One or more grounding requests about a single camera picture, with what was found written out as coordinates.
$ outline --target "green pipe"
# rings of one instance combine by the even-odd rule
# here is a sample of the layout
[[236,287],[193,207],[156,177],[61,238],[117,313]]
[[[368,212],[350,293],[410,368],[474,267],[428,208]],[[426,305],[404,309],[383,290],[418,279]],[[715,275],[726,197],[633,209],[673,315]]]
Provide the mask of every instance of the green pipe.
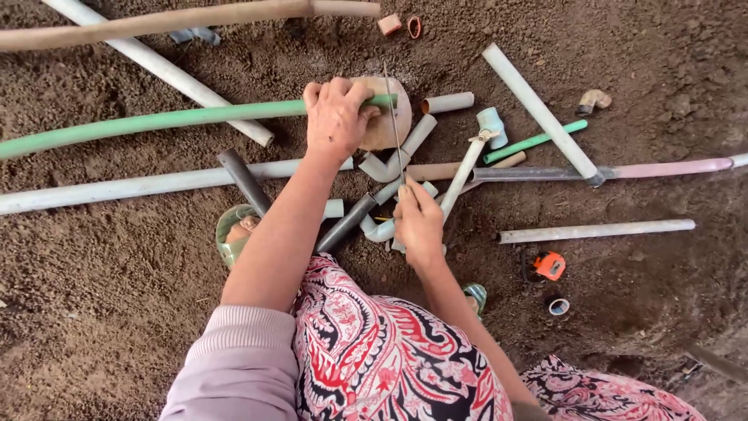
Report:
[[[392,104],[397,106],[397,94],[392,94]],[[377,106],[388,109],[390,100],[387,95],[376,95],[364,101],[362,106]],[[118,118],[116,120],[98,121],[50,130],[0,142],[0,160],[20,157],[32,152],[88,142],[105,137],[147,132],[149,130],[170,129],[172,127],[194,126],[197,124],[221,123],[230,120],[256,120],[258,118],[288,117],[306,115],[307,109],[303,100],[278,101],[274,103],[255,103],[235,106],[217,106],[212,108],[186,109],[183,111],[160,112],[158,114],[138,115]]]
[[[585,127],[587,127],[587,120],[579,120],[575,121],[574,123],[565,125],[563,129],[567,133],[572,133],[577,130],[582,130]],[[490,154],[486,154],[483,157],[483,162],[489,164],[494,161],[498,161],[501,158],[508,157],[509,155],[516,154],[519,151],[524,151],[525,149],[540,145],[541,143],[547,142],[549,140],[551,140],[551,137],[547,133],[539,134],[529,139],[525,139],[522,142],[517,142],[515,144],[507,146],[506,148],[501,148],[491,152]]]

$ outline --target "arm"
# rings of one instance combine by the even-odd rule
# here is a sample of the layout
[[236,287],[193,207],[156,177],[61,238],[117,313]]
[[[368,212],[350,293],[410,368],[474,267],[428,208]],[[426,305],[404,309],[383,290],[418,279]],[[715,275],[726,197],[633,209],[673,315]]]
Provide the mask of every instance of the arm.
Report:
[[340,165],[361,143],[374,93],[335,78],[304,90],[307,153],[254,229],[221,305],[192,345],[161,420],[296,420],[298,366],[289,314]]
[[484,353],[509,400],[539,406],[524,386],[512,362],[491,334],[483,327],[467,300],[455,300],[464,293],[441,254],[441,226],[444,213],[428,192],[407,177],[400,187],[400,203],[395,209],[395,237],[405,244],[405,257],[423,283],[434,315],[462,329],[473,345]]
[[288,312],[312,256],[332,181],[353,154],[376,107],[363,84],[335,78],[304,90],[308,148],[296,173],[262,219],[231,270],[221,304]]

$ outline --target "orange pipe ring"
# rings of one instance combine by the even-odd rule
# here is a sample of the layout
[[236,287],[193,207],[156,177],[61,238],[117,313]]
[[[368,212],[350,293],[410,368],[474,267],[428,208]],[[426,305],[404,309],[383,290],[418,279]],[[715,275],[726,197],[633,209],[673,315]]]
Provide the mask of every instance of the orange pipe ring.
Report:
[[[416,22],[415,25],[415,34],[413,33],[413,22]],[[420,36],[420,18],[418,16],[411,16],[410,19],[408,19],[408,35],[411,36],[411,38],[416,39]]]

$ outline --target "dark gray pipe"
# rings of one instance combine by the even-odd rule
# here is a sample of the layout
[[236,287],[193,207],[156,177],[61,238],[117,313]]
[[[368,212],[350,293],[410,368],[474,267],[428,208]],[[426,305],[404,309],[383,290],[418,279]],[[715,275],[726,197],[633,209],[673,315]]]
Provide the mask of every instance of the dark gray pipe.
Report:
[[[616,178],[612,167],[599,166],[603,179]],[[472,181],[573,181],[584,180],[573,168],[517,167],[517,168],[476,168]]]
[[353,227],[357,226],[359,222],[366,216],[377,205],[376,199],[371,193],[365,194],[353,208],[342,218],[337,221],[330,231],[325,234],[314,247],[315,253],[329,253],[330,250],[338,244],[343,237],[348,234]]
[[247,168],[242,157],[236,152],[236,149],[229,148],[218,154],[218,161],[228,171],[231,179],[236,186],[242,191],[242,194],[249,202],[249,205],[257,212],[257,216],[262,218],[270,209],[270,199],[263,191],[260,183]]

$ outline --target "round wooden block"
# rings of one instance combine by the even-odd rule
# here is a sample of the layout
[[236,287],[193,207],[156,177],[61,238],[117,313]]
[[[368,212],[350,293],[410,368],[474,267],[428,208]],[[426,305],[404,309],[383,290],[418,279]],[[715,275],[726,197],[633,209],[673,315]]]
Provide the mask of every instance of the round wooden block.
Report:
[[[411,131],[411,122],[413,121],[413,110],[411,109],[411,101],[408,99],[408,94],[405,93],[405,88],[402,84],[393,78],[390,80],[390,92],[397,94],[397,107],[395,108],[395,126],[397,127],[397,135],[400,140],[400,144],[405,141],[408,137],[408,133]],[[376,76],[363,76],[351,78],[353,82],[362,82],[369,88],[374,90],[374,94],[386,94],[387,86],[383,77]],[[392,129],[392,118],[390,117],[390,110],[383,109],[382,114],[369,120],[367,131],[364,134],[364,139],[361,141],[360,149],[365,151],[380,151],[381,149],[395,148],[399,146],[396,141],[395,132]]]

